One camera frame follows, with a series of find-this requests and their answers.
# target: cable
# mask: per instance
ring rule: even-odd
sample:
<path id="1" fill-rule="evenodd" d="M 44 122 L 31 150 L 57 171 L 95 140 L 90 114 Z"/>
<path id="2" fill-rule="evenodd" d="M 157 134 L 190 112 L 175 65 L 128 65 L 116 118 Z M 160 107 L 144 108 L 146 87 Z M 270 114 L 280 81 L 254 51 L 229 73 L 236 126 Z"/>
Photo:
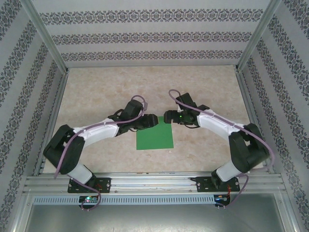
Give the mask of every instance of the cable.
<path id="1" fill-rule="evenodd" d="M 196 129 L 196 128 L 199 128 L 199 126 L 196 126 L 196 127 L 189 127 L 187 124 L 184 124 L 185 127 L 189 128 L 189 129 Z"/>
<path id="2" fill-rule="evenodd" d="M 65 155 L 66 155 L 66 152 L 67 152 L 69 146 L 71 145 L 72 141 L 73 141 L 79 134 L 81 134 L 81 133 L 83 133 L 83 132 L 85 132 L 85 131 L 87 131 L 87 130 L 89 130 L 89 129 L 91 129 L 91 128 L 94 128 L 94 127 L 103 126 L 103 125 L 110 125 L 110 124 L 123 124 L 123 123 L 129 123 L 129 122 L 133 122 L 133 121 L 135 121 L 136 119 L 140 118 L 140 117 L 144 114 L 144 112 L 147 110 L 147 108 L 148 108 L 148 103 L 146 102 L 145 98 L 142 97 L 142 96 L 140 96 L 140 95 L 134 95 L 134 96 L 131 98 L 131 100 L 133 100 L 133 99 L 136 98 L 136 97 L 139 97 L 139 98 L 141 98 L 141 99 L 143 100 L 143 102 L 142 102 L 142 103 L 143 103 L 143 110 L 140 112 L 140 114 L 139 114 L 137 117 L 135 117 L 135 118 L 133 118 L 133 119 L 130 119 L 130 120 L 127 120 L 127 121 L 119 121 L 119 122 L 99 122 L 99 123 L 90 125 L 90 126 L 88 126 L 88 127 L 85 127 L 83 130 L 80 130 L 80 131 L 77 132 L 75 135 L 73 135 L 73 136 L 70 138 L 70 140 L 67 142 L 66 146 L 64 147 L 64 150 L 63 150 L 63 152 L 62 152 L 62 155 L 61 155 L 61 157 L 60 157 L 60 160 L 59 160 L 59 163 L 58 163 L 58 166 L 57 166 L 55 175 L 54 175 L 54 179 L 57 178 L 57 176 L 58 176 L 58 174 L 59 174 L 59 172 L 60 172 L 60 168 L 61 168 L 63 159 L 64 159 L 64 157 L 65 157 Z"/>
<path id="3" fill-rule="evenodd" d="M 221 204 L 219 202 L 216 202 L 215 205 L 218 205 L 218 210 L 219 210 L 219 205 L 222 206 L 224 209 L 226 208 L 226 206 L 224 204 Z"/>
<path id="4" fill-rule="evenodd" d="M 239 191 L 239 193 L 237 194 L 237 196 L 232 200 L 232 202 L 230 203 L 230 204 L 228 204 L 226 207 L 229 207 L 231 204 L 233 204 L 237 199 L 238 199 L 238 197 L 241 195 L 241 193 L 245 190 L 245 188 L 246 188 L 246 186 L 247 186 L 247 184 L 248 184 L 248 182 L 249 182 L 249 176 L 247 175 L 247 174 L 240 174 L 240 175 L 238 175 L 237 177 L 246 177 L 247 179 L 246 179 L 246 182 L 245 182 L 245 184 L 243 185 L 243 187 L 241 188 L 241 190 Z"/>
<path id="5" fill-rule="evenodd" d="M 82 209 L 82 210 L 90 211 L 90 210 L 94 210 L 95 208 L 97 208 L 98 205 L 99 205 L 100 202 L 101 202 L 101 199 L 102 199 L 101 193 L 100 193 L 98 190 L 96 190 L 95 188 L 92 188 L 92 187 L 89 187 L 89 186 L 87 186 L 87 185 L 84 185 L 82 182 L 79 182 L 78 180 L 74 179 L 72 176 L 69 176 L 69 177 L 70 177 L 73 181 L 75 181 L 77 184 L 79 184 L 79 185 L 83 186 L 84 188 L 87 188 L 87 189 L 89 189 L 89 190 L 91 190 L 91 191 L 94 191 L 94 192 L 96 192 L 96 193 L 98 194 L 98 202 L 97 202 L 94 206 L 92 206 L 90 209 L 85 209 L 85 208 L 83 207 L 85 201 L 83 201 L 83 202 L 82 202 L 82 205 L 81 205 L 81 209 Z"/>
<path id="6" fill-rule="evenodd" d="M 246 188 L 246 186 L 249 182 L 249 176 L 247 174 L 240 174 L 237 177 L 244 177 L 244 176 L 246 177 L 246 182 L 244 183 L 243 187 L 241 188 L 241 190 L 239 191 L 237 196 L 230 202 L 230 204 L 225 206 L 224 209 L 230 207 L 230 205 L 232 205 L 238 199 L 238 197 L 241 195 L 241 193 L 245 190 L 245 188 Z M 230 193 L 231 193 L 230 187 L 228 186 L 228 197 L 227 198 L 230 198 Z"/>
<path id="7" fill-rule="evenodd" d="M 177 93 L 179 94 L 179 96 L 180 96 L 181 94 L 180 94 L 180 92 L 179 92 L 178 90 L 176 90 L 176 89 L 170 89 L 170 90 L 169 90 L 169 96 L 170 96 L 176 103 L 178 103 L 178 104 L 180 104 L 180 105 L 183 105 L 184 107 L 189 108 L 189 109 L 191 109 L 191 110 L 198 111 L 198 112 L 200 112 L 200 113 L 202 113 L 202 114 L 206 114 L 206 115 L 209 115 L 209 116 L 211 116 L 211 117 L 215 117 L 215 118 L 219 119 L 220 121 L 222 121 L 223 123 L 225 123 L 225 124 L 227 124 L 227 125 L 229 125 L 229 126 L 235 127 L 235 128 L 237 128 L 237 129 L 239 129 L 239 130 L 245 132 L 246 134 L 252 136 L 252 137 L 255 138 L 256 140 L 258 140 L 260 143 L 262 143 L 262 144 L 269 150 L 269 153 L 270 153 L 270 156 L 271 156 L 271 163 L 270 163 L 268 166 L 266 166 L 266 167 L 263 167 L 263 168 L 256 168 L 256 169 L 254 169 L 254 171 L 265 170 L 265 169 L 267 169 L 267 168 L 271 168 L 271 167 L 274 165 L 274 163 L 275 163 L 275 154 L 274 154 L 274 152 L 272 151 L 272 149 L 270 148 L 270 146 L 269 146 L 263 139 L 261 139 L 260 137 L 256 136 L 256 135 L 253 134 L 252 132 L 250 132 L 250 131 L 248 131 L 248 130 L 246 130 L 246 129 L 244 129 L 244 128 L 238 126 L 238 125 L 236 125 L 235 123 L 231 123 L 231 122 L 227 121 L 225 118 L 223 118 L 223 117 L 217 115 L 216 113 L 205 112 L 205 111 L 202 111 L 202 110 L 200 110 L 200 109 L 197 109 L 197 108 L 195 108 L 195 107 L 192 107 L 192 106 L 190 106 L 190 105 L 187 105 L 187 104 L 184 104 L 184 103 L 180 102 L 179 100 L 177 100 L 175 97 L 172 96 L 171 92 L 177 92 Z"/>

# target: green square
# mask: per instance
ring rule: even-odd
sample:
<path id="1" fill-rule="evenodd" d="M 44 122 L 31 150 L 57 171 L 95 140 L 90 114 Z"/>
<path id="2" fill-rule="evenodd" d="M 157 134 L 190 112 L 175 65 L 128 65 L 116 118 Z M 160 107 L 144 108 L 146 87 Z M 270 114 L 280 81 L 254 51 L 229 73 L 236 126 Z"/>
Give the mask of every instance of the green square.
<path id="1" fill-rule="evenodd" d="M 172 125 L 164 123 L 162 116 L 158 120 L 155 127 L 136 132 L 137 150 L 174 148 Z"/>

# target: perforated metal strip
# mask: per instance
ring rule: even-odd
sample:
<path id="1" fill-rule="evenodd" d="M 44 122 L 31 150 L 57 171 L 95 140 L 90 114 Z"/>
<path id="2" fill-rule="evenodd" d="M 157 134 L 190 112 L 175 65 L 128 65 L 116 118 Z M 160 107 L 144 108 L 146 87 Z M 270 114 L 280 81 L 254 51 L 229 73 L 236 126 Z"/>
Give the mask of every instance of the perforated metal strip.
<path id="1" fill-rule="evenodd" d="M 79 196 L 38 196 L 34 205 L 77 205 Z M 214 204 L 213 195 L 103 196 L 101 205 Z"/>

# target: table surface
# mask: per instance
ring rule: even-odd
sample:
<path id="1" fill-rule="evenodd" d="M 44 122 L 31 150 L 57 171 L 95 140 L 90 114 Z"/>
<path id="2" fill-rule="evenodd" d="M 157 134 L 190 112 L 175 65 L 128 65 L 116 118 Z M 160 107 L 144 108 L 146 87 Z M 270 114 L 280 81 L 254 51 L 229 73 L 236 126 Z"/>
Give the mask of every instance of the table surface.
<path id="1" fill-rule="evenodd" d="M 249 119 L 233 66 L 157 66 L 70 69 L 55 131 L 63 124 L 87 126 L 102 121 L 142 95 L 148 114 L 162 116 L 177 105 L 168 90 L 190 93 L 237 123 Z M 213 171 L 230 160 L 226 140 L 207 129 L 172 124 L 173 149 L 136 150 L 136 134 L 127 132 L 86 147 L 80 162 L 92 172 Z M 46 162 L 44 173 L 55 168 Z"/>

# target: enclosure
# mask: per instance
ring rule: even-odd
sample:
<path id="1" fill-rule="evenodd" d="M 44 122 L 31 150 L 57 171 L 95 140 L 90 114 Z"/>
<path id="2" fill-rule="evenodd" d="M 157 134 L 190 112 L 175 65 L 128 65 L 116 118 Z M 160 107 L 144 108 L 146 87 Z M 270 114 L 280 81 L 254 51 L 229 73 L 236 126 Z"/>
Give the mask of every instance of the enclosure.
<path id="1" fill-rule="evenodd" d="M 0 15 L 0 231 L 309 231 L 308 0 L 1 0 Z M 172 146 L 139 149 L 129 131 L 83 150 L 111 185 L 81 212 L 43 155 L 55 132 L 136 94 L 163 116 L 170 89 L 257 125 L 274 165 L 217 210 L 190 179 L 230 160 L 227 141 L 174 123 Z"/>

